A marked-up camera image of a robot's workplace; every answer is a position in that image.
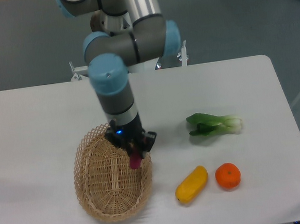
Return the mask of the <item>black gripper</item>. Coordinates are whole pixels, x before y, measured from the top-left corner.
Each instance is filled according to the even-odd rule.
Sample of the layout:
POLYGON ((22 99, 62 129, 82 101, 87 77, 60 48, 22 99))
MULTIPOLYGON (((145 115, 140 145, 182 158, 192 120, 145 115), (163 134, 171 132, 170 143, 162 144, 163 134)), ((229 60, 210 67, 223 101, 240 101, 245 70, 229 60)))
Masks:
POLYGON ((124 149, 128 155, 139 152, 144 159, 151 151, 156 141, 157 133, 145 131, 142 128, 139 114, 132 121, 124 125, 118 125, 115 120, 109 122, 109 128, 105 131, 105 138, 117 148, 124 149))

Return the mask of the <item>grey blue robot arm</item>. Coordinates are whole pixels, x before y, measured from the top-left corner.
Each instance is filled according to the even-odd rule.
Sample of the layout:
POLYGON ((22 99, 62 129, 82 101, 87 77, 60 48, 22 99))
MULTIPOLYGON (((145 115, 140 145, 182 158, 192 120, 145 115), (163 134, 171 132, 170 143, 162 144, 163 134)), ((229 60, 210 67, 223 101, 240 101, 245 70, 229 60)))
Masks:
POLYGON ((94 12, 98 29, 83 41, 84 61, 109 128, 106 139, 140 162, 156 139, 145 131, 128 79, 128 68, 155 58, 175 55, 180 31, 165 20, 158 0, 56 0, 65 16, 94 12))

